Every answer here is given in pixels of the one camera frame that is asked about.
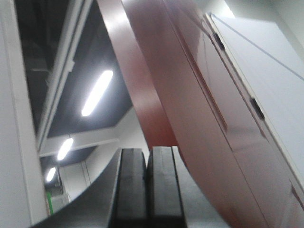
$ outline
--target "white beam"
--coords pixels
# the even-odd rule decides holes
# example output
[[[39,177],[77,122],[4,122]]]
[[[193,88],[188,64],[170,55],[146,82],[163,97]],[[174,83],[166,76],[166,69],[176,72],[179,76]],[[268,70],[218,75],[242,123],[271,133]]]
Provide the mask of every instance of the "white beam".
[[[71,151],[119,141],[115,134],[114,128],[103,128],[88,132],[80,132],[70,134],[70,136],[74,139]],[[45,142],[43,150],[41,150],[39,153],[40,157],[57,154],[62,143],[67,138],[69,138],[68,134],[48,138]]]

